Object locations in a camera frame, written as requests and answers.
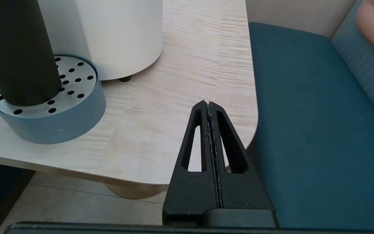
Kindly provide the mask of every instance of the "black pole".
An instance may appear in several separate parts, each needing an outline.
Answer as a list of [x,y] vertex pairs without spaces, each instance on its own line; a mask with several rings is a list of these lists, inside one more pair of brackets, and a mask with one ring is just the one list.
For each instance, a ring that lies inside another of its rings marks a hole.
[[0,94],[17,106],[57,95],[60,77],[37,0],[0,0]]

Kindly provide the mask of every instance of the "gray round base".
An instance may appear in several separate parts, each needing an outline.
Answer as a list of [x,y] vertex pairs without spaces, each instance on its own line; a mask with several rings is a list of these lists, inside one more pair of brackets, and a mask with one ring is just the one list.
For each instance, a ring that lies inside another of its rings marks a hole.
[[83,135],[105,113],[106,100],[94,66],[81,58],[55,56],[61,88],[46,103],[18,107],[0,96],[0,116],[30,142],[55,144]]

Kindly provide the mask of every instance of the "teal upholstered bench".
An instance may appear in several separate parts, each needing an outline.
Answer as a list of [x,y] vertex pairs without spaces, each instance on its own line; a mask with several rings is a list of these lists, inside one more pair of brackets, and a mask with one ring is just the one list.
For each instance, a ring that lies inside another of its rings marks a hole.
[[258,101],[252,144],[281,228],[374,230],[374,48],[249,23]]

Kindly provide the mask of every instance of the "white cylinder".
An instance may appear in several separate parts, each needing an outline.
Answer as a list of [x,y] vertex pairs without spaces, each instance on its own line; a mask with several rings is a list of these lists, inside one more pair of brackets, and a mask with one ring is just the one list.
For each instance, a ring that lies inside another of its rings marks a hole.
[[101,80],[135,74],[162,50],[162,0],[39,0],[53,52],[91,60]]

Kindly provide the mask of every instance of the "clamp jaw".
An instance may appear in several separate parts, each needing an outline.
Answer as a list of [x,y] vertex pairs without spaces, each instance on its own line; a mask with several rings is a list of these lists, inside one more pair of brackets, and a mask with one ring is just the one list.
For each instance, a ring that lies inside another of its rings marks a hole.
[[[200,126],[201,172],[189,172]],[[231,173],[226,171],[223,140]],[[224,109],[194,105],[162,209],[164,225],[278,228],[275,208]]]

